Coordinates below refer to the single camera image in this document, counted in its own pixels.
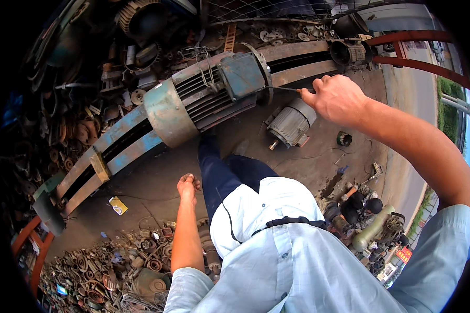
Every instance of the metal ring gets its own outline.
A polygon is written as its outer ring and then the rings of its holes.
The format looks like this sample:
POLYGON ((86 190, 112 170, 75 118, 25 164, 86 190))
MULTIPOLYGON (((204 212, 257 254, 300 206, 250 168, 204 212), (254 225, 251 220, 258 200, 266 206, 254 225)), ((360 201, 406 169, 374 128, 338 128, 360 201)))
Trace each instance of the metal ring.
MULTIPOLYGON (((265 61, 265 57, 262 54, 259 54, 259 52, 257 52, 256 49, 254 49, 253 46, 251 46, 247 43, 241 43, 241 44, 243 44, 244 46, 249 48, 249 50, 251 50, 251 52, 254 53, 254 56, 256 57, 256 59, 258 61, 258 65, 260 66, 260 70, 265 74, 265 84, 266 84, 266 86, 269 86, 269 87, 273 86, 272 85, 272 76, 268 71, 268 67, 267 67, 267 64, 266 64, 266 61, 265 61)), ((273 102, 273 89, 272 88, 266 88, 266 90, 268 90, 268 103, 267 103, 267 105, 270 105, 273 102)))

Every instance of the road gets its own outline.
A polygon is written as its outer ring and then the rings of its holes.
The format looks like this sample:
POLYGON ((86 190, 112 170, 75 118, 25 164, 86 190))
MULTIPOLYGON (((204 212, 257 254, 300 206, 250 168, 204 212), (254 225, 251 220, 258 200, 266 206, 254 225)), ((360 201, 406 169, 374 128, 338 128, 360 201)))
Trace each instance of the road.
MULTIPOLYGON (((408 51, 410 59, 432 62, 430 49, 408 51)), ((437 125, 437 87, 434 74, 411 68, 382 65, 390 106, 437 125)), ((406 217, 404 228, 410 227, 426 189, 426 182, 409 162, 389 149, 382 201, 392 204, 406 217)))

